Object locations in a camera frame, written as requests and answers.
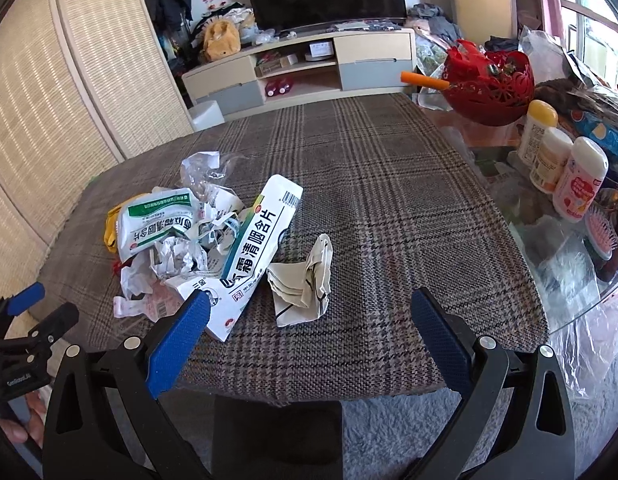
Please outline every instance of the yellow bottle cap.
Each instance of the yellow bottle cap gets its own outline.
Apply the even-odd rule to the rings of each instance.
[[[529,110],[526,114],[547,127],[555,128],[558,125],[558,114],[555,108],[539,99],[529,103]]]

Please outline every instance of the white bottle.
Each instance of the white bottle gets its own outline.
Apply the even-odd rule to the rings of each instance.
[[[542,136],[545,129],[555,128],[558,125],[558,114],[554,108],[538,99],[529,103],[526,112],[526,123],[522,131],[518,156],[527,166],[531,166],[535,160],[535,154],[540,149]]]
[[[557,128],[547,128],[531,167],[531,183],[543,193],[553,193],[572,147],[573,141],[566,133]]]
[[[553,207],[560,216],[569,222],[580,220],[608,169],[609,161],[602,148],[586,137],[578,137],[553,193]]]

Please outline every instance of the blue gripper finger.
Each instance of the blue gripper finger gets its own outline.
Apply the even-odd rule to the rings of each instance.
[[[209,323],[211,315],[209,296],[204,292],[195,296],[192,301],[187,300],[180,307],[185,311],[176,314],[179,318],[149,356],[147,388],[154,399],[172,388]]]
[[[414,290],[411,319],[447,387],[467,398],[473,390],[471,358],[446,322],[441,308],[436,308],[420,290]]]
[[[10,316],[18,316],[27,310],[30,306],[38,303],[45,297],[45,287],[42,283],[36,282],[28,286],[25,290],[16,294],[9,299],[7,306],[7,314]]]

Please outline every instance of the white box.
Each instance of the white box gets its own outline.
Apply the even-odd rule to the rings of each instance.
[[[333,56],[333,42],[332,41],[315,41],[309,43],[309,50],[311,55],[316,56]]]
[[[229,254],[220,255],[212,249],[207,256],[208,270],[186,272],[164,283],[183,300],[194,290],[209,296],[211,317],[206,332],[212,337],[227,340],[276,254],[278,239],[289,227],[302,193],[298,184],[273,175],[249,209]]]
[[[216,126],[217,124],[223,124],[225,122],[223,113],[220,111],[220,107],[215,101],[199,103],[188,111],[194,132],[200,132],[207,128],[211,128],[211,126]]]

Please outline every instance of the metal screw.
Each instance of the metal screw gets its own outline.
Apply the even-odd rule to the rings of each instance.
[[[483,335],[480,338],[480,346],[482,348],[486,348],[487,350],[493,350],[496,348],[496,340],[488,335]]]
[[[135,350],[140,346],[140,338],[134,336],[129,337],[125,340],[125,348],[127,350]]]
[[[553,348],[549,345],[540,346],[540,353],[545,357],[553,357]]]
[[[67,349],[65,354],[67,355],[67,357],[76,357],[78,355],[78,352],[80,352],[80,346],[78,346],[78,345],[71,345]]]

